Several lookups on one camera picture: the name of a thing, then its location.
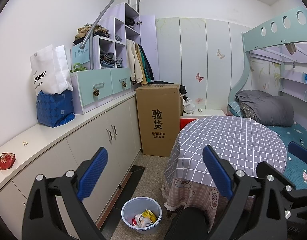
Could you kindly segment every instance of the round table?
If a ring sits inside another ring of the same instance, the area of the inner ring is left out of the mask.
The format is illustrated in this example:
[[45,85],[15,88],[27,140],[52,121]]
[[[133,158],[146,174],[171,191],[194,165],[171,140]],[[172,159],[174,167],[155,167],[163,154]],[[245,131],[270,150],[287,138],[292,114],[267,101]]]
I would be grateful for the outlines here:
[[202,159],[202,150],[207,145],[235,170],[243,170],[253,177],[258,163],[263,161],[283,173],[287,150],[277,133],[252,119],[208,116],[181,130],[164,172],[165,207],[169,211],[180,206],[206,210],[211,227],[222,199]]

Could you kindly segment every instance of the purple cabinet door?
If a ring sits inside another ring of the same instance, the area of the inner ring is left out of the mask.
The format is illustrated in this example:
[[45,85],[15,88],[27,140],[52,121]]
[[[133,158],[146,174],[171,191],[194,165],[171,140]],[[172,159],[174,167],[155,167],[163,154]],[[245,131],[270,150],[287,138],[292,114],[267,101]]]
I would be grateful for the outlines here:
[[148,62],[153,71],[154,80],[160,80],[156,20],[154,15],[140,15],[140,39]]

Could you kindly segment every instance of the silver screw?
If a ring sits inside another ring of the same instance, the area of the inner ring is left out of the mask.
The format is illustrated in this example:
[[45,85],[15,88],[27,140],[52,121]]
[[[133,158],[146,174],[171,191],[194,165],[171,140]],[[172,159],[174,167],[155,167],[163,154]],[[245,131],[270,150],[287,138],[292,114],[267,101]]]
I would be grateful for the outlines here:
[[273,176],[273,175],[268,175],[268,176],[267,176],[267,180],[273,181],[273,180],[274,180],[274,176]]
[[286,186],[286,191],[290,192],[292,190],[292,187],[290,185]]
[[289,219],[291,217],[291,212],[289,210],[285,211],[285,217],[286,219]]
[[242,171],[242,170],[238,170],[238,171],[236,171],[236,175],[237,175],[238,177],[243,177],[243,176],[245,175],[245,172]]
[[71,178],[72,176],[74,176],[75,175],[75,172],[74,171],[67,171],[66,172],[66,176],[68,177],[68,178]]
[[36,180],[41,181],[43,180],[44,176],[42,174],[39,174],[36,176]]

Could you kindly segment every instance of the floor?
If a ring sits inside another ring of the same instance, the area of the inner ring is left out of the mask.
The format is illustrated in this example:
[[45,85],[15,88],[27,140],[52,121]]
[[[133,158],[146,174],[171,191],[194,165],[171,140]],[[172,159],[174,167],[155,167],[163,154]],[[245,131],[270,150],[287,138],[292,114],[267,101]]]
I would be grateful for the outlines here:
[[[108,215],[100,231],[106,240],[163,240],[171,224],[172,218],[167,218],[166,202],[161,194],[164,180],[164,169],[168,158],[148,156],[140,153],[131,169],[131,176],[120,197]],[[121,219],[121,208],[131,198],[145,196],[156,200],[162,208],[162,220],[159,230],[153,235],[141,235],[127,227]]]

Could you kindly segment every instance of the white plastic bag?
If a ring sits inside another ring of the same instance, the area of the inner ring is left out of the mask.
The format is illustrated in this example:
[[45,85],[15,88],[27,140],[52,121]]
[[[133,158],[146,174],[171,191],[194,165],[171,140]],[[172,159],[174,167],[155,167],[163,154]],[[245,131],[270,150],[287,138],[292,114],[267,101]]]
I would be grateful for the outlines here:
[[30,57],[31,70],[36,95],[61,94],[66,89],[73,90],[65,47],[49,45]]
[[194,114],[194,111],[196,110],[196,106],[193,104],[190,98],[188,98],[188,101],[183,100],[183,111],[187,114]]

